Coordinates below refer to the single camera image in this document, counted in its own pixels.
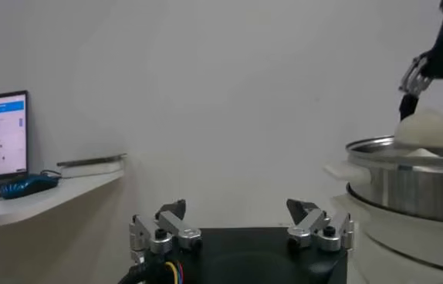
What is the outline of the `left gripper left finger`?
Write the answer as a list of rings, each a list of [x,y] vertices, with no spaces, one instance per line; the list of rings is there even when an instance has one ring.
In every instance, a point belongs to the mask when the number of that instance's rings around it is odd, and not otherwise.
[[[165,256],[175,248],[197,253],[202,247],[202,233],[184,222],[187,202],[184,199],[165,204],[153,218],[134,215],[129,224],[130,256],[135,262],[146,259],[147,253]]]

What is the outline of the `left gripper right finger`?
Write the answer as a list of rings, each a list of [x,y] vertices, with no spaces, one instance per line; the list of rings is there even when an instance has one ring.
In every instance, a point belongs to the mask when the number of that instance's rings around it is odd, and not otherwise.
[[[288,199],[286,207],[294,222],[287,228],[291,250],[307,249],[313,244],[329,253],[353,248],[354,221],[350,213],[338,211],[330,216],[312,202],[295,199]]]

